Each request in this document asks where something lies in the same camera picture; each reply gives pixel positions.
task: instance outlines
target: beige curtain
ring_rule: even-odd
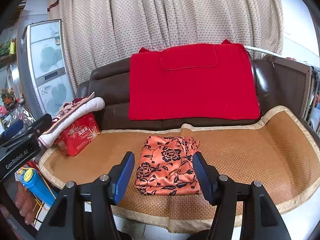
[[[282,51],[281,0],[49,0],[48,14],[63,20],[75,91],[93,69],[141,47],[162,50],[229,39]]]

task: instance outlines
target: potted plant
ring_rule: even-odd
[[[10,41],[6,41],[4,44],[0,44],[0,57],[9,55]]]
[[[14,99],[13,88],[3,88],[1,90],[1,99],[8,111],[12,110],[17,103],[17,101]]]

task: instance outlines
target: bottle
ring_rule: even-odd
[[[10,48],[9,48],[9,54],[14,54],[16,49],[16,43],[14,39],[11,39],[10,41]]]
[[[50,207],[52,206],[55,198],[53,197],[50,190],[44,183],[43,179],[35,170],[28,169],[26,173],[23,175],[23,179],[21,182],[41,201],[43,201]],[[58,194],[56,192],[52,190],[52,193],[55,197],[57,197]]]

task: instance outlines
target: blue gripper pad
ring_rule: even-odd
[[[208,201],[210,204],[213,203],[213,190],[212,190],[212,186],[210,184],[210,181],[209,181],[209,178],[198,158],[198,154],[195,153],[193,155],[193,158],[192,158],[192,164],[193,164],[193,170],[195,171],[196,173],[196,176],[197,176],[197,179],[198,179],[198,182],[200,184],[200,188],[201,188],[201,191],[202,191],[202,194],[204,196],[204,199],[206,201]]]
[[[15,136],[21,129],[23,128],[23,121],[18,120],[13,125],[11,125],[5,132],[4,132],[4,138],[8,141],[13,136]]]
[[[129,183],[131,173],[134,168],[134,154],[130,152],[130,156],[124,165],[124,168],[119,176],[119,179],[116,183],[115,196],[113,201],[118,204],[119,201],[123,198],[127,185]]]

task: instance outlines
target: red box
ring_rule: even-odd
[[[85,114],[65,128],[54,144],[66,156],[76,156],[100,134],[93,113]]]

